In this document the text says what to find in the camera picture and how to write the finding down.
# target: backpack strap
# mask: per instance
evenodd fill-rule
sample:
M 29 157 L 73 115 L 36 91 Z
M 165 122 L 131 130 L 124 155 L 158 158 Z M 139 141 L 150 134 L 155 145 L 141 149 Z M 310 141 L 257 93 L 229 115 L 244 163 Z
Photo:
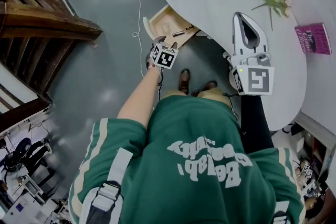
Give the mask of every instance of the backpack strap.
M 133 153 L 120 148 L 114 158 L 107 181 L 94 188 L 84 199 L 79 224 L 118 224 L 123 198 L 121 183 Z

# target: white table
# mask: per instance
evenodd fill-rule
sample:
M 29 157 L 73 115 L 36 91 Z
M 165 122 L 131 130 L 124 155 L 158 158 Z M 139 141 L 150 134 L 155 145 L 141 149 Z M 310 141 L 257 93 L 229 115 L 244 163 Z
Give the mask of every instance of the white table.
M 268 8 L 251 11 L 262 0 L 166 0 L 184 19 L 210 35 L 230 55 L 233 54 L 232 19 L 237 11 L 254 19 L 266 32 L 271 64 L 275 67 L 274 88 L 271 96 L 263 96 L 262 104 L 271 131 L 291 122 L 303 103 L 307 83 L 307 64 L 294 27 L 292 13 L 279 18 L 273 13 L 271 31 Z

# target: wooden drawer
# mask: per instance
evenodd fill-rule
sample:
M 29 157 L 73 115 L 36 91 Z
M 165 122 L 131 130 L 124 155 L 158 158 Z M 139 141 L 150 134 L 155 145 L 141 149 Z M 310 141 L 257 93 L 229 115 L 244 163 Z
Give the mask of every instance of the wooden drawer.
M 150 20 L 143 17 L 143 24 L 151 39 L 154 40 L 156 37 L 167 36 L 165 42 L 170 46 L 172 46 L 174 42 L 177 42 L 177 49 L 199 31 L 196 26 L 193 26 L 183 19 L 169 5 L 164 6 Z M 185 34 L 173 37 L 173 33 L 182 30 Z

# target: book cover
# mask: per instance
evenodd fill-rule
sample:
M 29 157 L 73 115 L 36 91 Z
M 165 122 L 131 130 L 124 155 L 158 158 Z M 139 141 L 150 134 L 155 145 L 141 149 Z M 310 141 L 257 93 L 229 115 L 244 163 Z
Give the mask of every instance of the book cover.
M 302 51 L 306 54 L 331 54 L 330 42 L 324 23 L 295 27 Z

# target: concrete floor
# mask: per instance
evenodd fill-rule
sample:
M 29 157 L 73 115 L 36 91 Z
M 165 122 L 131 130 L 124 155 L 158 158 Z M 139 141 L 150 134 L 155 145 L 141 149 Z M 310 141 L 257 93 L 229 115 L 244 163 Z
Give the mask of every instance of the concrete floor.
M 64 197 L 86 153 L 92 125 L 100 118 L 114 118 L 141 80 L 140 49 L 132 33 L 138 30 L 138 0 L 69 0 L 80 17 L 98 23 L 104 30 L 98 48 L 77 46 L 55 79 L 50 95 L 54 101 L 51 118 L 54 153 L 47 161 L 61 178 L 56 197 Z M 165 0 L 141 0 L 141 17 L 151 18 Z M 143 56 L 152 40 L 141 19 Z M 210 79 L 223 92 L 233 93 L 228 83 L 224 50 L 206 37 L 193 37 L 181 49 L 172 70 L 165 71 L 162 93 L 176 88 L 180 71 L 189 68 L 191 90 Z M 240 100 L 234 98 L 240 111 Z

